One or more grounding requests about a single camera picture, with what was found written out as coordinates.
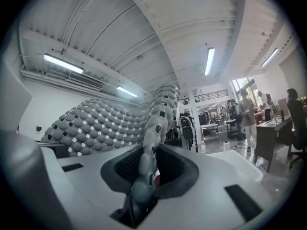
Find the railing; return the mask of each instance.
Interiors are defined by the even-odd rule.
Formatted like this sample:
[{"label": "railing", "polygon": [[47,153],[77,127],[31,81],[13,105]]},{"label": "railing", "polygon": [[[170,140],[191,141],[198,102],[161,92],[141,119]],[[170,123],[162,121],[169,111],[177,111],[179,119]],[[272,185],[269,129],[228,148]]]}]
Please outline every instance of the railing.
[{"label": "railing", "polygon": [[[203,101],[208,101],[220,97],[226,97],[228,96],[227,90],[221,90],[221,91],[216,91],[208,94],[201,94],[201,95],[196,95],[194,96],[195,102],[203,102]],[[190,104],[190,98],[184,98],[179,100],[180,105],[188,105]]]}]

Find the black chair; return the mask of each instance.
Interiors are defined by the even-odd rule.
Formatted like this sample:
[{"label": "black chair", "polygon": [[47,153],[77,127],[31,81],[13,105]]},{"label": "black chair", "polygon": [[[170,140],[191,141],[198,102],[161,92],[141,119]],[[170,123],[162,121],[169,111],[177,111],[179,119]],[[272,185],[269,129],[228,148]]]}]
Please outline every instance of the black chair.
[{"label": "black chair", "polygon": [[300,101],[290,100],[288,102],[288,109],[290,111],[290,115],[292,117],[292,121],[294,124],[294,132],[292,137],[292,144],[295,149],[302,150],[302,152],[291,152],[293,155],[297,155],[293,161],[290,162],[289,168],[291,169],[293,164],[302,159],[306,161],[307,159],[307,127],[305,122],[305,115],[303,106]]}]

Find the white platform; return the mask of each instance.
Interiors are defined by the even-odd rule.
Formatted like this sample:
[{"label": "white platform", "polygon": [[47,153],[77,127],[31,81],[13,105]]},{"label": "white platform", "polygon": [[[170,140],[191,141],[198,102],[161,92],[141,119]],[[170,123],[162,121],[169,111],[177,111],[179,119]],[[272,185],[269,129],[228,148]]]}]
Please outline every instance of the white platform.
[{"label": "white platform", "polygon": [[207,156],[224,160],[225,162],[233,165],[244,177],[247,177],[253,181],[259,182],[263,178],[263,173],[255,165],[234,150],[211,153],[207,154]]}]

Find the bottle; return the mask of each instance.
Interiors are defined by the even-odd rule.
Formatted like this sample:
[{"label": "bottle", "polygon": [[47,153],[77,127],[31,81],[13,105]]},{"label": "bottle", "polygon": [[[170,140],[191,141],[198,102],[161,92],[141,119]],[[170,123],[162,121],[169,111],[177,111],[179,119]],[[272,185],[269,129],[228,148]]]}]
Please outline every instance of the bottle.
[{"label": "bottle", "polygon": [[283,109],[280,109],[280,114],[282,115],[282,121],[284,121],[284,113],[283,113]]},{"label": "bottle", "polygon": [[226,140],[223,143],[224,151],[229,151],[230,143]]}]

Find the fluorescent light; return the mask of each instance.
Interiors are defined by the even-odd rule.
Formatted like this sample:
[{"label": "fluorescent light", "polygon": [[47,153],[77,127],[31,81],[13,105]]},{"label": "fluorescent light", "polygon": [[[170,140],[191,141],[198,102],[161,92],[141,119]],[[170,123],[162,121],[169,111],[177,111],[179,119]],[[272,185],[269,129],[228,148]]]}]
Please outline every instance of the fluorescent light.
[{"label": "fluorescent light", "polygon": [[207,59],[205,76],[208,76],[209,73],[210,73],[211,66],[212,66],[212,63],[213,63],[214,53],[215,53],[215,48],[209,48],[208,49],[208,59]]},{"label": "fluorescent light", "polygon": [[261,67],[264,67],[272,58],[273,56],[277,53],[278,49],[276,48],[273,53],[271,53],[270,57],[261,65]]},{"label": "fluorescent light", "polygon": [[69,63],[69,62],[67,62],[65,60],[60,59],[60,58],[51,56],[49,54],[44,54],[44,60],[49,61],[49,62],[51,62],[53,64],[56,64],[58,66],[67,68],[69,70],[76,71],[76,72],[78,72],[80,74],[83,72],[82,68],[77,67],[77,66],[75,66],[75,65],[73,65],[73,64],[71,64],[71,63]]},{"label": "fluorescent light", "polygon": [[120,90],[120,91],[123,91],[123,92],[125,92],[125,93],[127,93],[127,94],[129,94],[129,95],[132,95],[133,97],[138,97],[136,94],[131,93],[130,91],[125,90],[124,88],[122,88],[122,87],[120,87],[120,86],[118,86],[117,89]]}]

